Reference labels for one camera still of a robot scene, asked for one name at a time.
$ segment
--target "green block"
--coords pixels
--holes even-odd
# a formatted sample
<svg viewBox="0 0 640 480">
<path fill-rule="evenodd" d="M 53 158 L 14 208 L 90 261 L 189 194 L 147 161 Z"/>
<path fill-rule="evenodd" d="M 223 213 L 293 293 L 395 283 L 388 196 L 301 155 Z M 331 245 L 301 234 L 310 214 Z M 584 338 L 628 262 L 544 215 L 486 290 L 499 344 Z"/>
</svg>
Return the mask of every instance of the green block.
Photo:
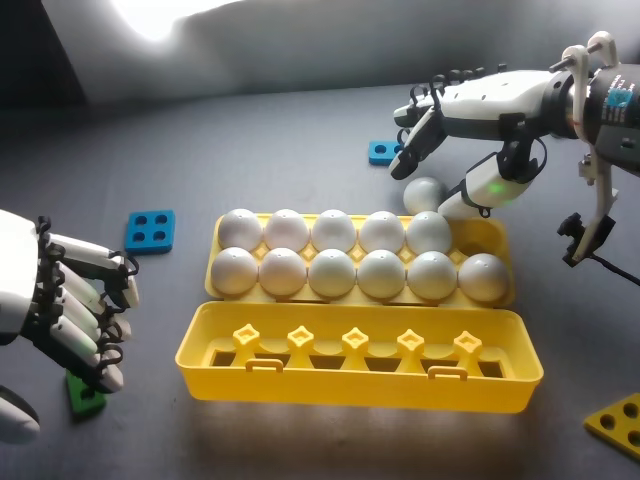
<svg viewBox="0 0 640 480">
<path fill-rule="evenodd" d="M 67 370 L 67 389 L 71 410 L 76 418 L 95 415 L 107 404 L 104 394 L 87 387 L 82 380 Z"/>
</svg>

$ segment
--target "table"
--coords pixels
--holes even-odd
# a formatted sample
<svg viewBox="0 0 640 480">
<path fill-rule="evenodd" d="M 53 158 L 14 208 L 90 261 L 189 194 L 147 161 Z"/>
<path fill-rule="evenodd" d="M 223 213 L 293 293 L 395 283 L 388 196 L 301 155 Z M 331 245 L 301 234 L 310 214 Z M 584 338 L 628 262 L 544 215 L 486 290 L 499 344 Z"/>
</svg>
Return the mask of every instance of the table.
<svg viewBox="0 0 640 480">
<path fill-rule="evenodd" d="M 124 345 L 125 389 L 75 424 L 64 372 L 26 340 L 0 348 L 0 382 L 41 418 L 40 439 L 0 446 L 7 479 L 633 478 L 638 465 L 592 438 L 582 420 L 640 389 L 637 287 L 586 261 L 571 269 L 556 234 L 595 192 L 577 175 L 586 149 L 545 139 L 549 163 L 520 199 L 496 211 L 516 277 L 513 309 L 545 368 L 519 415 L 202 403 L 174 355 L 207 295 L 216 219 L 232 208 L 405 213 L 370 140 L 393 139 L 408 86 L 229 97 L 147 107 L 5 113 L 0 208 L 50 215 L 54 231 L 123 245 L 129 212 L 171 208 L 174 250 L 140 258 L 142 304 Z M 419 175 L 455 185 L 497 146 L 449 139 Z M 640 272 L 637 179 L 614 176 L 619 224 L 601 255 Z"/>
</svg>

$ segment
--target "robotic arm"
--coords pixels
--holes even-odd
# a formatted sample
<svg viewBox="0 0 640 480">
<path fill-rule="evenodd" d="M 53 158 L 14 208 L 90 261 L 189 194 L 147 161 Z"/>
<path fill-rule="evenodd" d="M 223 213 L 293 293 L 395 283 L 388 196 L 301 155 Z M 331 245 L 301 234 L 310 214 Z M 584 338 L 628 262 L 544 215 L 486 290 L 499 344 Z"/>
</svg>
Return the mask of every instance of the robotic arm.
<svg viewBox="0 0 640 480">
<path fill-rule="evenodd" d="M 590 54 L 604 62 L 591 78 Z M 399 138 L 406 127 L 412 130 L 389 167 L 391 176 L 409 176 L 447 136 L 500 140 L 503 148 L 471 167 L 438 209 L 448 218 L 487 217 L 521 195 L 544 168 L 547 151 L 540 137 L 579 138 L 589 146 L 579 174 L 595 184 L 597 208 L 586 227 L 577 213 L 560 226 L 560 235 L 573 238 L 564 260 L 575 266 L 593 258 L 610 268 L 594 251 L 615 224 L 608 216 L 617 195 L 611 166 L 640 175 L 638 83 L 640 66 L 620 64 L 607 32 L 596 33 L 587 47 L 567 48 L 548 72 L 505 72 L 500 65 L 489 76 L 483 69 L 438 75 L 421 87 L 423 95 L 416 96 L 414 87 L 411 103 L 394 112 L 396 124 L 405 128 Z M 544 149 L 540 163 L 529 158 L 534 141 Z"/>
<path fill-rule="evenodd" d="M 27 338 L 89 387 L 117 392 L 118 344 L 131 336 L 122 313 L 139 303 L 137 262 L 50 228 L 45 217 L 35 225 L 0 210 L 0 345 Z M 83 277 L 101 280 L 105 293 Z M 24 443 L 38 432 L 33 408 L 0 386 L 0 440 Z"/>
</svg>

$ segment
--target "blue block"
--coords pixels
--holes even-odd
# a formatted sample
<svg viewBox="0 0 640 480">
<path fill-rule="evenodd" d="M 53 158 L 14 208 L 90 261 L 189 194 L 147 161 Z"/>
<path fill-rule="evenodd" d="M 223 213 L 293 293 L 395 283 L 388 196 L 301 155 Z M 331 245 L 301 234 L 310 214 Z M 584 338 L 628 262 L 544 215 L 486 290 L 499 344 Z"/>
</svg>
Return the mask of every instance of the blue block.
<svg viewBox="0 0 640 480">
<path fill-rule="evenodd" d="M 124 249 L 133 255 L 167 253 L 173 248 L 175 228 L 173 210 L 133 212 L 129 215 Z"/>
<path fill-rule="evenodd" d="M 369 163 L 388 167 L 400 150 L 398 142 L 369 142 Z"/>
</svg>

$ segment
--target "green light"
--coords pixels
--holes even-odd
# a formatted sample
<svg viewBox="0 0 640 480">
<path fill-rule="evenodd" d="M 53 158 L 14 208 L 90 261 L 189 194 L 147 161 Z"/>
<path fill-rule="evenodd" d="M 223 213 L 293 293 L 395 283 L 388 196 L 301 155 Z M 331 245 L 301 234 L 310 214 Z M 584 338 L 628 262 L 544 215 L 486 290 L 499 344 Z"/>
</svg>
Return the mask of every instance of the green light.
<svg viewBox="0 0 640 480">
<path fill-rule="evenodd" d="M 504 185 L 501 185 L 499 183 L 491 183 L 489 185 L 489 193 L 492 193 L 494 195 L 497 195 L 499 193 L 503 193 L 504 192 Z"/>
</svg>

